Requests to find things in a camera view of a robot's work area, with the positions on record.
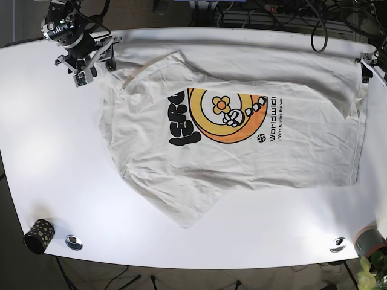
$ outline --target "t-shirt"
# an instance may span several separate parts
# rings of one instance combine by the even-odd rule
[[[238,65],[221,79],[203,69],[209,59],[202,66],[160,49],[148,57],[118,49],[122,68],[100,73],[100,130],[122,178],[179,225],[191,226],[223,194],[355,183],[367,87],[352,60],[294,53],[315,70],[305,83],[252,80],[253,72],[244,80]]]

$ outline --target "metal bracket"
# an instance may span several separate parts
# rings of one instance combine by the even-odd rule
[[[375,66],[377,66],[377,59],[372,58],[371,53],[360,53],[360,59],[356,59],[357,63],[361,63],[362,66],[364,66],[366,69],[371,71],[373,74],[376,75],[376,77],[385,85],[387,86],[387,81],[385,80],[384,76],[375,69]]]
[[[115,67],[114,63],[114,51],[113,45],[122,41],[121,37],[113,38],[112,36],[102,39],[96,43],[96,53],[92,58],[87,57],[84,60],[76,60],[73,56],[59,56],[55,61],[55,65],[58,66],[61,63],[64,64],[69,73],[73,73],[73,78],[77,88],[79,86],[87,85],[94,80],[96,76],[96,69],[94,65],[96,62],[109,61],[109,66]]]

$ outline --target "patterned cup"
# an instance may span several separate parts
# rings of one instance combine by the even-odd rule
[[[44,219],[38,219],[24,235],[23,243],[35,254],[43,254],[55,235],[54,227]]]

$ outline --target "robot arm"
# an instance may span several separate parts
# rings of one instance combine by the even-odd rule
[[[42,21],[43,36],[67,50],[66,56],[59,56],[55,65],[64,64],[72,74],[76,86],[91,83],[97,76],[96,62],[106,62],[106,67],[115,70],[113,45],[122,41],[113,38],[110,30],[102,25],[103,17],[109,9],[110,0],[106,0],[100,15],[87,17],[80,12],[82,0],[51,0],[47,17]],[[100,40],[91,36],[98,27],[108,34]]]

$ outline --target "orange circle graphic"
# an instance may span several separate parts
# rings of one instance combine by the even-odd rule
[[[189,109],[190,109],[191,117],[192,117],[194,123],[196,124],[197,128],[200,130],[200,132],[216,142],[237,143],[237,142],[240,142],[242,140],[245,140],[248,137],[252,136],[261,127],[263,121],[265,120],[266,113],[267,113],[267,99],[266,99],[265,104],[261,106],[260,110],[258,112],[254,112],[249,117],[246,116],[245,112],[243,112],[243,114],[245,116],[245,122],[246,122],[246,120],[247,120],[247,122],[241,128],[236,128],[236,132],[231,133],[231,134],[227,134],[227,135],[212,134],[212,133],[206,131],[207,128],[202,128],[201,126],[198,125],[197,121],[194,118],[194,115],[197,115],[198,112],[196,112],[196,114],[193,114],[191,111],[193,109],[191,106],[191,95],[192,95],[194,90],[195,89],[188,90],[189,107],[190,107]],[[252,98],[253,104],[258,102],[258,100],[259,100],[258,95],[250,95],[250,96]]]

